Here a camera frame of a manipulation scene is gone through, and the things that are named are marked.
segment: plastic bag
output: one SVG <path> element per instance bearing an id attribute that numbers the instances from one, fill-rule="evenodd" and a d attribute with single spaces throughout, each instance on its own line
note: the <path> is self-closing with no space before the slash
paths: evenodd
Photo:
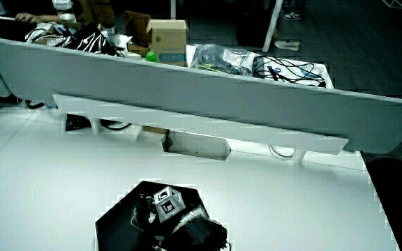
<path id="1" fill-rule="evenodd" d="M 116 47 L 106 39 L 95 24 L 89 24 L 73 35 L 66 37 L 56 47 L 119 56 Z"/>
<path id="2" fill-rule="evenodd" d="M 210 70 L 233 75 L 252 76 L 256 53 L 242 49 L 229 49 L 220 45 L 194 45 L 196 51 L 190 68 Z"/>

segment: small box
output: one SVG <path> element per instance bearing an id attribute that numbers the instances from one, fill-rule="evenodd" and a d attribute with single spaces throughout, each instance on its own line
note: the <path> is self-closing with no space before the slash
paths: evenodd
<path id="1" fill-rule="evenodd" d="M 160 63 L 186 66 L 187 24 L 184 20 L 150 20 L 150 50 Z"/>
<path id="2" fill-rule="evenodd" d="M 182 212 L 186 208 L 181 193 L 170 186 L 162 189 L 154 195 L 154 203 L 161 223 Z"/>

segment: black cable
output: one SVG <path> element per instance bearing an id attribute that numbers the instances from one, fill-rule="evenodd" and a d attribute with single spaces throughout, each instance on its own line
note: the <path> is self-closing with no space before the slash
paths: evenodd
<path id="1" fill-rule="evenodd" d="M 276 155 L 278 155 L 278 156 L 280 156 L 280 157 L 282 157 L 282 158 L 291 158 L 291 157 L 294 155 L 294 153 L 291 154 L 291 155 L 283 155 L 283 154 L 279 153 L 276 149 L 274 149 L 274 147 L 273 147 L 272 145 L 269 145 L 269 149 L 270 149 L 272 152 L 274 152 Z"/>
<path id="2" fill-rule="evenodd" d="M 130 127 L 130 126 L 132 125 L 131 123 L 128 123 L 128 124 L 126 124 L 125 126 L 122 126 L 122 127 L 120 127 L 120 128 L 112 128 L 112 127 L 110 127 L 110 125 L 112 125 L 113 123 L 116 123 L 116 121 L 110 121 L 110 120 L 106 120 L 106 119 L 101 119 L 101 120 L 100 120 L 100 124 L 101 124 L 104 128 L 107 128 L 107 129 L 113 130 L 113 131 L 123 130 L 123 129 L 128 128 L 128 127 Z"/>
<path id="3" fill-rule="evenodd" d="M 231 251 L 232 250 L 232 244 L 229 241 L 226 241 L 226 244 L 229 245 L 229 251 Z"/>
<path id="4" fill-rule="evenodd" d="M 40 102 L 40 103 L 38 103 L 38 104 L 35 104 L 35 105 L 31 105 L 31 103 L 32 103 L 31 100 L 25 100 L 24 103 L 26 103 L 26 106 L 27 106 L 28 108 L 30 108 L 30 109 L 38 109 L 38 108 L 40 108 L 40 107 L 45 106 L 45 103 L 42 103 L 42 102 Z"/>
<path id="5" fill-rule="evenodd" d="M 294 76 L 298 77 L 298 79 L 290 79 L 288 77 L 279 75 L 280 79 L 283 80 L 283 81 L 287 81 L 287 82 L 290 82 L 290 83 L 293 83 L 293 84 L 298 84 L 297 83 L 298 81 L 313 80 L 313 81 L 318 82 L 320 87 L 323 87 L 323 85 L 324 85 L 323 83 L 325 83 L 325 79 L 322 76 L 317 75 L 317 74 L 312 72 L 314 67 L 315 67 L 314 63 L 303 63 L 303 64 L 296 65 L 293 62 L 290 62 L 290 61 L 288 61 L 286 59 L 279 59 L 279 58 L 271 57 L 271 56 L 256 56 L 254 58 L 254 60 L 253 60 L 254 65 L 258 63 L 258 59 L 268 59 L 269 61 L 261 63 L 260 65 L 257 65 L 256 67 L 254 67 L 254 68 L 260 68 L 261 67 L 263 69 L 263 70 L 255 71 L 253 74 L 257 75 L 257 76 L 254 76 L 254 77 L 259 77 L 259 78 L 271 77 L 272 75 L 265 75 L 265 74 L 262 75 L 261 72 L 266 73 L 267 71 L 265 70 L 265 65 L 272 62 L 272 63 L 277 63 L 278 65 L 285 67 Z M 302 68 L 302 66 L 312 66 L 312 68 L 311 68 L 311 70 L 305 70 L 305 69 Z M 306 72 L 307 74 L 316 76 L 317 78 L 298 75 L 298 74 L 294 73 L 290 68 L 298 68 L 301 71 Z"/>

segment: shoe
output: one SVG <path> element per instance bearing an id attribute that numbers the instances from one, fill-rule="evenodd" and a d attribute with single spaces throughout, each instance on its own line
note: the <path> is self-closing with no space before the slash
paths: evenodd
<path id="1" fill-rule="evenodd" d="M 297 41 L 276 41 L 274 42 L 274 45 L 282 50 L 292 50 L 292 51 L 298 51 L 300 50 L 300 42 Z"/>
<path id="2" fill-rule="evenodd" d="M 286 20 L 302 20 L 302 16 L 303 14 L 296 14 L 296 13 L 290 13 L 290 14 L 286 14 L 283 16 L 284 19 Z"/>

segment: cable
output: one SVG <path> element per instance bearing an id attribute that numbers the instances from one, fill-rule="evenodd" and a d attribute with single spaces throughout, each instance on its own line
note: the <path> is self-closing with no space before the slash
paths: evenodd
<path id="1" fill-rule="evenodd" d="M 45 106 L 45 103 L 42 103 L 42 102 L 41 102 L 41 103 L 38 103 L 38 104 L 35 104 L 35 105 L 31 105 L 31 103 L 32 103 L 31 100 L 25 100 L 24 103 L 25 103 L 26 106 L 27 106 L 28 108 L 30 108 L 30 109 L 38 109 L 38 108 L 40 108 L 40 107 Z"/>
<path id="2" fill-rule="evenodd" d="M 226 244 L 229 245 L 229 251 L 231 251 L 232 250 L 232 244 L 229 241 L 226 241 Z"/>
<path id="3" fill-rule="evenodd" d="M 261 63 L 260 65 L 258 65 L 258 59 L 268 59 L 268 62 L 264 62 L 264 63 Z M 313 73 L 313 70 L 315 68 L 314 63 L 303 63 L 303 64 L 296 65 L 293 62 L 288 61 L 286 59 L 279 59 L 279 58 L 270 57 L 270 56 L 256 56 L 254 58 L 254 60 L 253 60 L 254 68 L 262 68 L 263 69 L 263 70 L 254 71 L 254 73 L 253 73 L 254 77 L 259 77 L 259 78 L 272 77 L 272 75 L 266 75 L 266 74 L 262 75 L 261 74 L 261 73 L 266 73 L 267 72 L 265 70 L 265 65 L 267 65 L 268 63 L 271 63 L 271 62 L 272 63 L 277 63 L 278 65 L 285 67 L 290 73 L 292 73 L 294 76 L 298 77 L 297 79 L 290 79 L 290 78 L 285 77 L 283 75 L 278 75 L 278 77 L 283 81 L 287 81 L 287 82 L 290 82 L 290 83 L 293 83 L 293 84 L 299 84 L 299 83 L 297 83 L 298 81 L 313 80 L 313 81 L 318 82 L 320 87 L 323 87 L 323 85 L 324 85 L 323 82 L 325 82 L 325 79 L 322 76 Z M 312 68 L 310 70 L 305 70 L 304 68 L 302 68 L 302 67 L 305 67 L 305 66 L 312 66 Z M 300 69 L 301 71 L 304 71 L 306 74 L 304 76 L 298 75 L 295 72 L 293 72 L 291 70 L 291 68 Z M 307 77 L 306 76 L 307 74 L 315 76 L 315 77 Z"/>
<path id="4" fill-rule="evenodd" d="M 291 155 L 283 155 L 283 154 L 279 153 L 276 149 L 274 149 L 274 147 L 272 145 L 269 145 L 269 150 L 274 152 L 276 155 L 278 155 L 282 158 L 291 158 L 294 155 L 294 153 Z"/>
<path id="5" fill-rule="evenodd" d="M 109 121 L 109 120 L 106 120 L 106 119 L 101 119 L 101 120 L 100 120 L 100 124 L 101 124 L 104 128 L 107 128 L 107 129 L 113 130 L 113 131 L 120 131 L 120 130 L 123 130 L 123 129 L 125 129 L 125 128 L 128 128 L 128 127 L 130 127 L 130 126 L 132 125 L 131 123 L 128 123 L 128 124 L 126 124 L 125 126 L 122 126 L 122 127 L 120 127 L 120 128 L 112 128 L 112 127 L 110 127 L 110 125 L 113 124 L 113 123 L 116 123 L 116 121 Z"/>
<path id="6" fill-rule="evenodd" d="M 133 217 L 131 218 L 131 221 L 130 221 L 130 224 L 133 226 L 133 227 L 135 227 L 136 229 L 138 229 L 138 230 L 140 230 L 140 231 L 144 231 L 143 229 L 141 229 L 140 227 L 138 227 L 138 226 L 136 226 L 136 225 L 134 225 L 133 224 L 133 220 L 135 220 L 136 221 L 136 224 L 137 224 L 137 218 L 136 218 L 136 215 L 137 215 L 137 213 L 136 213 L 136 208 L 134 208 L 134 210 L 133 210 Z"/>

